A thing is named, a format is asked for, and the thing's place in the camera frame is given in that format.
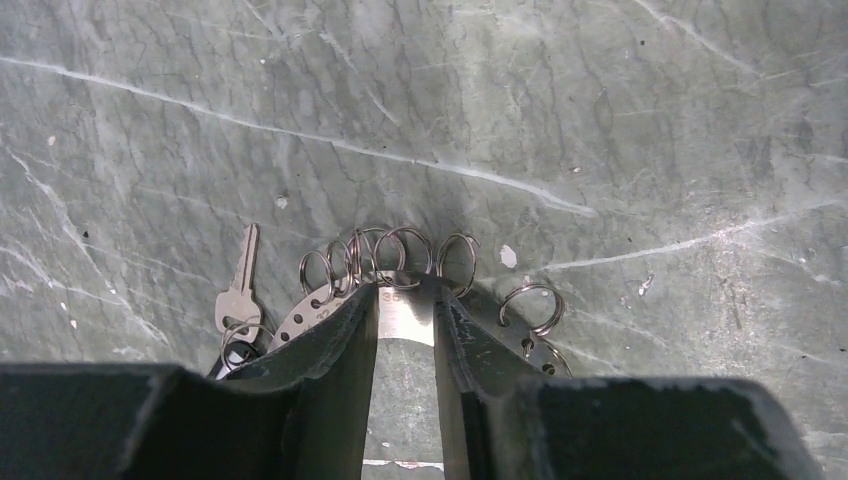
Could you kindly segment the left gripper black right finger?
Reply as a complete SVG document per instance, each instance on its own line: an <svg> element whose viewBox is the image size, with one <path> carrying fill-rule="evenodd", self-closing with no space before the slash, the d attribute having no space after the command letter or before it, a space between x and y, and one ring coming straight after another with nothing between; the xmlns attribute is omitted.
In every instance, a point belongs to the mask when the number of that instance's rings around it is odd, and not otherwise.
<svg viewBox="0 0 848 480"><path fill-rule="evenodd" d="M525 362L433 290L449 479L818 479L760 384L717 377L568 379Z"/></svg>

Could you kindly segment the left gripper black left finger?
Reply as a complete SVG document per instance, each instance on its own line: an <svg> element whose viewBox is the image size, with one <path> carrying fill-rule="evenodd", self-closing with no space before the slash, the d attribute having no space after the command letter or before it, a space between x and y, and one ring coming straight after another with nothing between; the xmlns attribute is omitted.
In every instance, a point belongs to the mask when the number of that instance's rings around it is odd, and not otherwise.
<svg viewBox="0 0 848 480"><path fill-rule="evenodd" d="M357 479L378 291L214 380L175 364L5 364L5 479Z"/></svg>

